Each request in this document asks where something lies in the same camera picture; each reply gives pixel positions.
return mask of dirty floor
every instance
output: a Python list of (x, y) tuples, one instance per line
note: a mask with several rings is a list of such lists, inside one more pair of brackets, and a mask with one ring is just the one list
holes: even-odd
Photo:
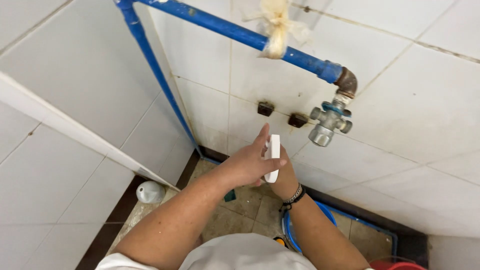
[[(200, 160), (189, 183), (216, 166), (208, 161)], [(168, 190), (162, 203), (176, 193), (176, 191)], [(280, 224), (281, 214), (278, 212), (282, 202), (267, 184), (260, 187), (239, 187), (235, 189), (235, 194), (236, 200), (221, 201), (215, 209), (202, 232), (205, 242), (231, 233), (258, 233), (270, 238), (280, 236), (285, 239)], [(149, 205), (138, 202), (112, 244), (109, 253), (139, 220), (160, 204)], [(339, 230), (359, 249), (367, 261), (391, 255), (392, 238), (390, 236), (337, 213), (333, 213), (333, 216)]]

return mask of green object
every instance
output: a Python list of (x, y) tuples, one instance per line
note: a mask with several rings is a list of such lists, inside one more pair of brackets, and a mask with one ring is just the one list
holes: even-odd
[(233, 201), (233, 200), (235, 200), (235, 199), (237, 199), (237, 196), (235, 195), (235, 190), (234, 190), (234, 189), (230, 190), (230, 191), (223, 197), (223, 200), (224, 200), (225, 202)]

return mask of white shirt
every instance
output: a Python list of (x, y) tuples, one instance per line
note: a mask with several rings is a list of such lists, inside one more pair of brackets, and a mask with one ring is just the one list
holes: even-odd
[[(97, 270), (157, 270), (115, 253), (105, 257)], [(304, 256), (255, 233), (214, 238), (192, 250), (179, 270), (316, 270)]]

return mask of rusty pipe fitting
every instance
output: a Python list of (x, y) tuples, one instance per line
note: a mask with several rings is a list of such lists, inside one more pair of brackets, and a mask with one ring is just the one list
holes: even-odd
[(355, 98), (355, 93), (357, 92), (357, 78), (350, 70), (348, 70), (348, 68), (342, 68), (342, 74), (333, 84), (338, 86), (336, 91), (337, 94), (349, 98)]

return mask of metal valve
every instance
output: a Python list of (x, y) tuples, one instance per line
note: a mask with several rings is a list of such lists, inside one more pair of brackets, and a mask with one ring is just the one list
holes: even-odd
[(332, 103), (324, 101), (322, 108), (315, 107), (310, 113), (310, 119), (318, 120), (314, 129), (308, 135), (308, 138), (317, 146), (326, 147), (334, 135), (337, 128), (342, 133), (348, 133), (352, 128), (352, 122), (342, 119), (342, 116), (350, 117), (351, 112), (345, 109), (350, 100), (345, 100), (345, 96), (336, 95)]

